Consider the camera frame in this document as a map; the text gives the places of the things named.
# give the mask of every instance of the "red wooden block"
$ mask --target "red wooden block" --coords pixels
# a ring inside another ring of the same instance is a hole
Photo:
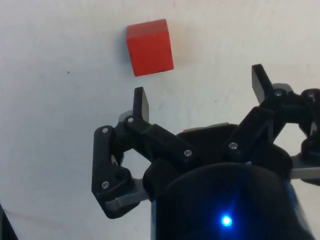
[[[174,68],[169,30],[165,19],[128,26],[126,44],[135,76]]]

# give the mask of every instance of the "blue led light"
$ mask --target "blue led light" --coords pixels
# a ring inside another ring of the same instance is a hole
[[[232,219],[229,216],[223,216],[221,223],[225,227],[230,227],[232,225]]]

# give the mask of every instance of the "black cylindrical body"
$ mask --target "black cylindrical body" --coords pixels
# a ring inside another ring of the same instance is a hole
[[[249,164],[190,171],[154,203],[155,240],[313,240],[290,183]]]

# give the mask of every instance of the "white wall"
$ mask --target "white wall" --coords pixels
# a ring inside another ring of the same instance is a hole
[[[150,238],[150,204],[109,220],[91,193],[93,132],[144,86],[150,121],[178,133],[239,123],[251,65],[300,93],[320,87],[318,0],[2,0],[0,202],[21,240]],[[134,77],[126,26],[166,18],[175,69]],[[303,135],[277,141],[290,154]],[[148,166],[130,152],[126,166]],[[320,188],[294,183],[320,237]]]

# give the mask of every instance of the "red cube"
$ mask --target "red cube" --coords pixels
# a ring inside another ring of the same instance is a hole
[[[126,44],[135,76],[164,72],[174,68],[169,30],[165,19],[128,26]]]

